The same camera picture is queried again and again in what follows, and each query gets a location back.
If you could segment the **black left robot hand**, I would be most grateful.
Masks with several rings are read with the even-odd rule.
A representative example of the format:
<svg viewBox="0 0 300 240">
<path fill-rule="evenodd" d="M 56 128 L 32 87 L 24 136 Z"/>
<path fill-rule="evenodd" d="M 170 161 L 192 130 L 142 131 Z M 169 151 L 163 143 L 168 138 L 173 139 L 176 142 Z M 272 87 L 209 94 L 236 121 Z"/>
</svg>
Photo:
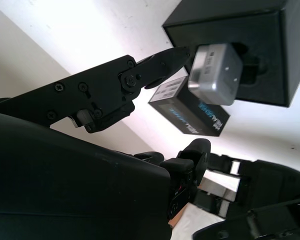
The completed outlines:
<svg viewBox="0 0 300 240">
<path fill-rule="evenodd" d="M 230 176 L 238 163 L 233 200 L 198 193 L 196 205 L 223 221 L 192 235 L 194 240 L 300 240 L 300 171 L 263 160 L 249 161 L 211 154 L 210 171 Z"/>
</svg>

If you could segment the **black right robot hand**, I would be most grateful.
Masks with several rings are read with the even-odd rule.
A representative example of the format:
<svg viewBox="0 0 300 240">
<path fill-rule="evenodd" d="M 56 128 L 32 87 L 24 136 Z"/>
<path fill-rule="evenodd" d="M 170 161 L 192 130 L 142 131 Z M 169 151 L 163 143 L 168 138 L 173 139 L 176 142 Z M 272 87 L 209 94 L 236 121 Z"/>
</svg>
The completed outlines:
<svg viewBox="0 0 300 240">
<path fill-rule="evenodd" d="M 168 240 L 169 220 L 194 200 L 207 140 L 179 157 L 130 155 L 51 129 L 69 118 L 92 134 L 135 109 L 189 60 L 173 47 L 136 62 L 117 58 L 0 98 L 0 240 Z"/>
</svg>

